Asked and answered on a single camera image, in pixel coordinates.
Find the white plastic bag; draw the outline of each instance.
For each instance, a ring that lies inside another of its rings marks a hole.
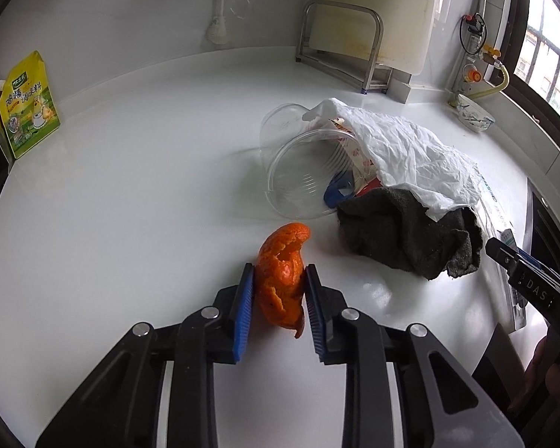
[[[477,164],[466,154],[444,145],[430,130],[398,117],[347,106],[336,98],[322,101],[303,115],[317,125],[343,118],[363,152],[377,166],[385,187],[410,190],[428,207],[434,221],[460,207],[476,206],[481,195]]]

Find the white bowl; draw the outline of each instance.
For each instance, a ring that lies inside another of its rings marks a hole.
[[[496,122],[490,113],[462,94],[458,94],[456,110],[458,111],[458,120],[476,133],[487,130]]]

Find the clear plastic container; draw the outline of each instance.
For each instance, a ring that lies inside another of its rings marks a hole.
[[[353,163],[341,143],[351,134],[302,121],[309,111],[298,104],[285,104],[264,118],[261,161],[267,172],[266,196],[270,204],[290,219],[309,219],[335,209],[324,202],[330,182],[352,171]],[[344,186],[342,195],[353,190]]]

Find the white wall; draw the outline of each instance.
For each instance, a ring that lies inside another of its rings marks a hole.
[[[296,44],[307,0],[226,0],[227,47]],[[215,47],[213,0],[12,0],[0,17],[0,77],[32,50],[55,100],[145,65]],[[233,7],[239,18],[230,10]]]
[[[449,88],[452,84],[454,64],[461,58],[458,25],[465,13],[475,12],[478,0],[450,0],[447,13],[439,15],[433,22],[429,52],[423,71],[411,78],[412,85],[430,86],[438,89]],[[499,47],[506,26],[510,0],[487,0],[485,23],[488,28],[486,42]],[[479,62],[477,67],[484,72],[487,65]]]
[[[442,9],[439,18],[433,21],[429,50],[423,71],[411,78],[412,85],[431,86],[445,89],[448,86],[454,63],[458,61],[460,41],[458,23],[469,13],[476,0],[449,0],[447,9]]]

